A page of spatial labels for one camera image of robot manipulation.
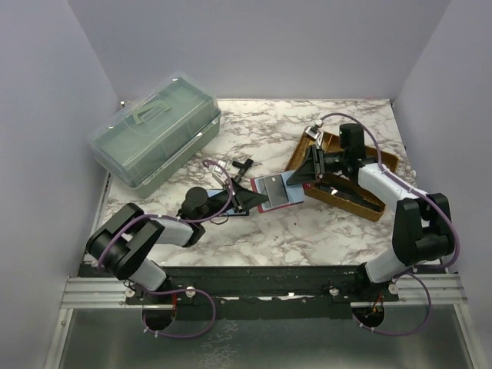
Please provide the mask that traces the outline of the black leather card holder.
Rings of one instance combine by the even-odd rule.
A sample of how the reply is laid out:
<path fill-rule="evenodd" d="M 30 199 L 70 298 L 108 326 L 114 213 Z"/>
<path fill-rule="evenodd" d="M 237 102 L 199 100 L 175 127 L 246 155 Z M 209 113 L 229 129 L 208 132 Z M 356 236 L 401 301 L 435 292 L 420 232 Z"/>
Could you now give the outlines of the black leather card holder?
<path fill-rule="evenodd" d="M 208 189 L 207 190 L 208 197 L 214 200 L 226 200 L 228 198 L 228 194 L 224 193 L 222 189 Z M 240 217 L 240 216 L 248 216 L 250 214 L 249 210 L 246 211 L 235 211 L 233 208 L 229 208 L 225 213 L 221 214 L 221 217 Z"/>

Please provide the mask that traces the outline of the red leather card holder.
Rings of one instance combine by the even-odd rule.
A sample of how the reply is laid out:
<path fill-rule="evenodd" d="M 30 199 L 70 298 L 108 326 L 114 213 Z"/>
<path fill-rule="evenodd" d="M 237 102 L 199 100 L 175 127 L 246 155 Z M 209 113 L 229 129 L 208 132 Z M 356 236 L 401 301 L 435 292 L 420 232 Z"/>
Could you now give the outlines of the red leather card holder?
<path fill-rule="evenodd" d="M 276 211 L 304 203 L 305 193 L 302 184 L 287 184 L 294 170 L 284 171 L 274 175 L 265 175 L 250 180 L 252 189 L 268 197 L 266 202 L 258 205 L 259 213 Z"/>

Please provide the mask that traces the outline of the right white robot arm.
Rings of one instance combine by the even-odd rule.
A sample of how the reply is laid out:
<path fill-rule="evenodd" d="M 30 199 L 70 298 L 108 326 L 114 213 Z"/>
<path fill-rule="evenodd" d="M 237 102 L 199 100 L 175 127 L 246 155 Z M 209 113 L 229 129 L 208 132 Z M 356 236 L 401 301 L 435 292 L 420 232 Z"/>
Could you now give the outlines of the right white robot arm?
<path fill-rule="evenodd" d="M 342 124 L 339 132 L 340 151 L 325 151 L 321 128 L 317 125 L 305 128 L 303 135 L 312 143 L 306 147 L 303 161 L 287 183 L 304 185 L 328 174 L 341 173 L 393 211 L 391 247 L 362 264 L 353 284 L 359 299 L 371 301 L 381 293 L 381 283 L 421 262 L 455 255 L 458 237 L 446 196 L 428 194 L 400 179 L 383 164 L 379 151 L 374 156 L 368 155 L 363 125 Z"/>

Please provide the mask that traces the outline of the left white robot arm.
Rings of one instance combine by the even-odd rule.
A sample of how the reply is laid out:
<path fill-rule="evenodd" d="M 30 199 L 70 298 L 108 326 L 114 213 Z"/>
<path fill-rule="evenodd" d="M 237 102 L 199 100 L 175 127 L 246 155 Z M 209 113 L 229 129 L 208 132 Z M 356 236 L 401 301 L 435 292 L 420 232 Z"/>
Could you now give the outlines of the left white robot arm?
<path fill-rule="evenodd" d="M 146 214 L 134 203 L 127 203 L 106 221 L 87 241 L 85 250 L 98 266 L 120 281 L 144 288 L 155 304 L 165 302 L 171 292 L 165 271 L 148 258 L 157 243 L 189 248 L 204 235 L 203 223 L 214 215 L 229 211 L 241 213 L 268 201 L 268 196 L 232 184 L 212 194 L 201 187 L 189 189 L 176 218 Z"/>

